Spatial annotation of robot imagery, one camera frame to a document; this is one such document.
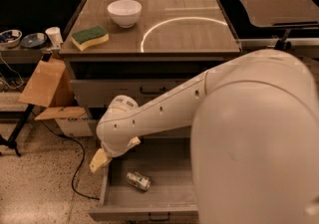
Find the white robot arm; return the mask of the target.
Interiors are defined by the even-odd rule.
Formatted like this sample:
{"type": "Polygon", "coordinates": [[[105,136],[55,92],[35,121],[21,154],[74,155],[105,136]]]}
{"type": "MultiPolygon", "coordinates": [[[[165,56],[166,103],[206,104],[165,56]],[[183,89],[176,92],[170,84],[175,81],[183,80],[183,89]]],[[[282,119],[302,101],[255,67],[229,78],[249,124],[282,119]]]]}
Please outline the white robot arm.
{"type": "Polygon", "coordinates": [[[319,224],[318,92],[298,58],[259,50],[139,108],[116,100],[97,136],[114,158],[185,126],[200,224],[319,224]]]}

